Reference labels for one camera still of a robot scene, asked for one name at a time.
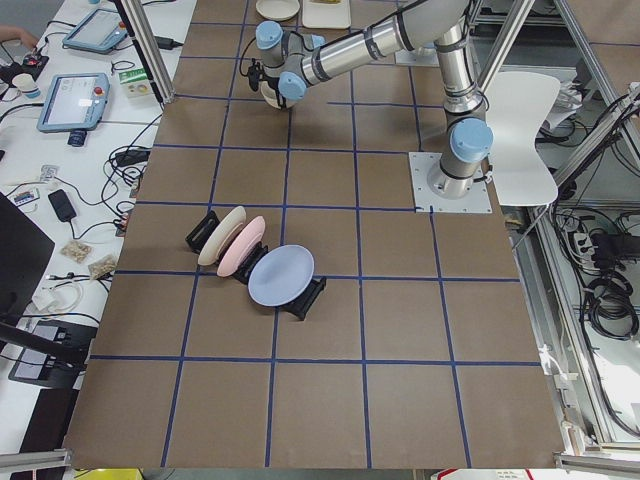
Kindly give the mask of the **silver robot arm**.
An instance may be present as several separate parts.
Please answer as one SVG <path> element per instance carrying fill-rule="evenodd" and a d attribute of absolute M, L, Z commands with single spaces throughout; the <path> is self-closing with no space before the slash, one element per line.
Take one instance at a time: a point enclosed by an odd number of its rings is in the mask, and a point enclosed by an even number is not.
<path fill-rule="evenodd" d="M 469 53 L 470 1 L 413 1 L 376 22 L 327 41 L 275 21 L 255 31 L 258 49 L 245 77 L 277 109 L 288 109 L 307 91 L 363 66 L 408 67 L 401 57 L 432 48 L 440 72 L 446 143 L 428 173 L 430 190 L 444 199 L 466 196 L 494 140 L 485 120 L 488 101 Z"/>

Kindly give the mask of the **person hand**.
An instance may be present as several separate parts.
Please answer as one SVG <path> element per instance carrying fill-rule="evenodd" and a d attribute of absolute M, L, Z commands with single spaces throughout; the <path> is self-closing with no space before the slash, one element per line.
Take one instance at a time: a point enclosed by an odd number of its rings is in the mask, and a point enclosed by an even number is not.
<path fill-rule="evenodd" d="M 0 25 L 0 41 L 18 40 L 27 49 L 33 50 L 38 44 L 38 39 L 28 30 L 15 25 Z"/>

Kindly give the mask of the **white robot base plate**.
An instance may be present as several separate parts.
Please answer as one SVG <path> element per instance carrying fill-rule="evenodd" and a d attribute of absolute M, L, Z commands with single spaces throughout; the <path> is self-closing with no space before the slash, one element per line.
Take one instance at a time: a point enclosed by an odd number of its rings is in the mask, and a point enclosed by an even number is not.
<path fill-rule="evenodd" d="M 417 213 L 491 214 L 487 183 L 481 166 L 471 178 L 447 177 L 438 152 L 410 152 L 409 171 Z"/>

